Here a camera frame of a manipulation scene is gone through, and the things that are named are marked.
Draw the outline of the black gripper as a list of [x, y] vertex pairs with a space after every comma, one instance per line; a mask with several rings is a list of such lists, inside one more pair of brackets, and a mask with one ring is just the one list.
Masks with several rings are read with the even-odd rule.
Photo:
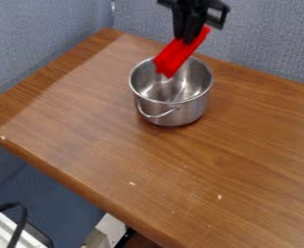
[[221, 0], [157, 0], [157, 3], [172, 8], [173, 33], [177, 39], [190, 44], [200, 34], [204, 23], [222, 29], [230, 7]]

